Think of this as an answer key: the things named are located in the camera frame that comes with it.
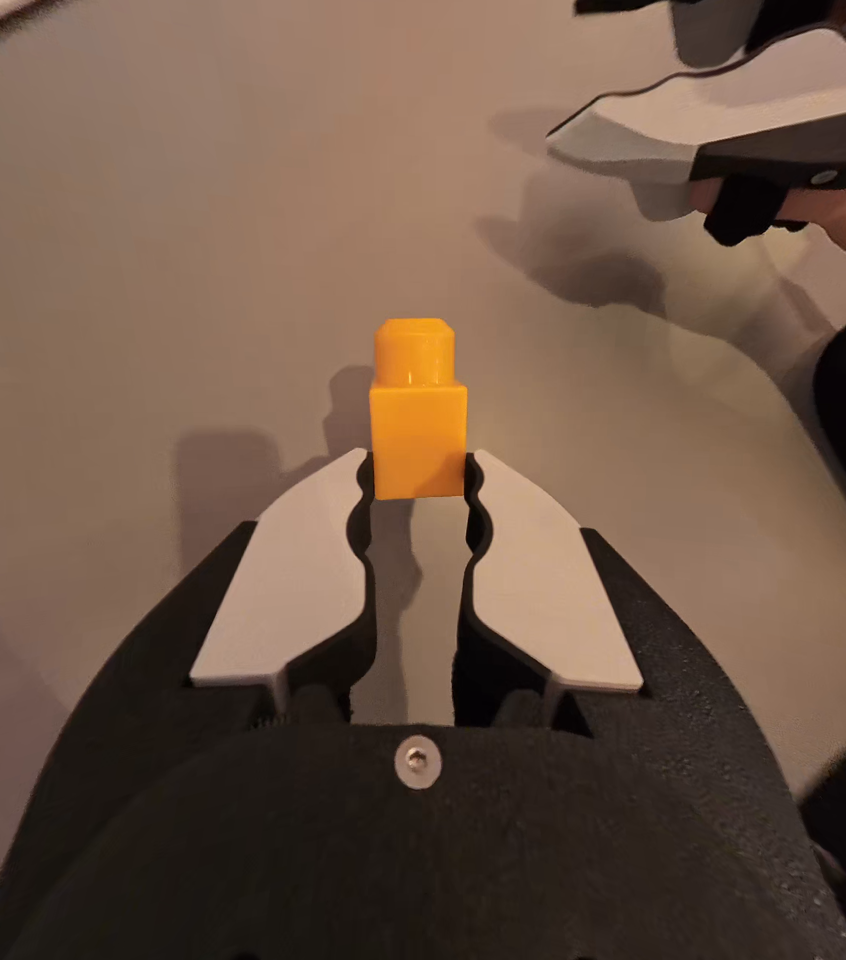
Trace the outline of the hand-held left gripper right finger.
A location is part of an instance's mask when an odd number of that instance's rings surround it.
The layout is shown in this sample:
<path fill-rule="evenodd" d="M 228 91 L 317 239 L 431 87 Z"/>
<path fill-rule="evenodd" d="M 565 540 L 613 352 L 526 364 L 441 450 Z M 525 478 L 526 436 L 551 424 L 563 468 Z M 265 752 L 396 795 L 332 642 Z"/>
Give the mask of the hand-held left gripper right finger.
<path fill-rule="evenodd" d="M 456 725 L 489 727 L 532 694 L 548 725 L 577 693 L 638 695 L 645 679 L 580 523 L 485 450 L 469 453 L 456 630 Z"/>

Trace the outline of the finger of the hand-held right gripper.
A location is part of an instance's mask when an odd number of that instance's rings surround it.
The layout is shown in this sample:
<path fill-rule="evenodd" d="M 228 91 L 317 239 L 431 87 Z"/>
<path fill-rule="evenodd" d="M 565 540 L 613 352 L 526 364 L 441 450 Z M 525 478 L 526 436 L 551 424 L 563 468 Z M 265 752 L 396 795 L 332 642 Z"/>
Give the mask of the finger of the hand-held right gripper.
<path fill-rule="evenodd" d="M 661 4 L 669 17 L 674 51 L 691 69 L 722 66 L 741 55 L 762 1 L 574 1 L 576 17 L 622 16 Z"/>
<path fill-rule="evenodd" d="M 725 66 L 598 94 L 548 132 L 547 154 L 628 184 L 651 222 L 683 219 L 704 146 L 846 114 L 846 39 L 837 29 L 797 32 Z"/>

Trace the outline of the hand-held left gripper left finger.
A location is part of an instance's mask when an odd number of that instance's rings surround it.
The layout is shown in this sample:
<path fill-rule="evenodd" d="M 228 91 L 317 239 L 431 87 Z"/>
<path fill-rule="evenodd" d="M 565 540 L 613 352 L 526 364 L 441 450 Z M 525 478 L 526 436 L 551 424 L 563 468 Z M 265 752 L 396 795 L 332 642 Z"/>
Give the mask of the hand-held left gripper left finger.
<path fill-rule="evenodd" d="M 197 688 L 265 687 L 280 713 L 322 686 L 348 699 L 374 663 L 372 454 L 357 447 L 258 517 L 190 669 Z"/>

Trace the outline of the orange mega block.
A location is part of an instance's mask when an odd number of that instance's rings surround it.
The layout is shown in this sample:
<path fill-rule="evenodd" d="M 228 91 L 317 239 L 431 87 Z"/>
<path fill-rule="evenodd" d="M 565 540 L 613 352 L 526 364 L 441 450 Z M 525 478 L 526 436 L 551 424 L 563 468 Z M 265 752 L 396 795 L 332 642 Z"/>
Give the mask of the orange mega block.
<path fill-rule="evenodd" d="M 462 497 L 468 392 L 455 374 L 453 330 L 441 318 L 390 318 L 376 331 L 374 364 L 376 499 Z"/>

